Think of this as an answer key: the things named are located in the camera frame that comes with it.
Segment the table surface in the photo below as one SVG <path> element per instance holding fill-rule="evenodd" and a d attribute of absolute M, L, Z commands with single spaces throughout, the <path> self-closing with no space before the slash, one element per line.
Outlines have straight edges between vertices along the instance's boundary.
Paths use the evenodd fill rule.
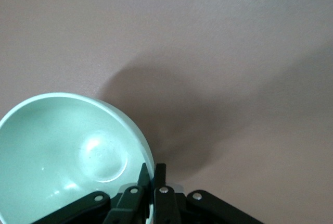
<path fill-rule="evenodd" d="M 0 0 L 0 28 L 0 117 L 99 98 L 185 192 L 332 223 L 333 0 Z"/>

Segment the bowl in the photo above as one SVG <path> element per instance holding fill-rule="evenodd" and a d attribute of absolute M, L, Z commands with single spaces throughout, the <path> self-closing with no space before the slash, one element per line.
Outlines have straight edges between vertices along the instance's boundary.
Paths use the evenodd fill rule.
<path fill-rule="evenodd" d="M 0 219 L 27 224 L 94 192 L 153 177 L 148 143 L 123 112 L 70 93 L 32 97 L 0 121 Z"/>

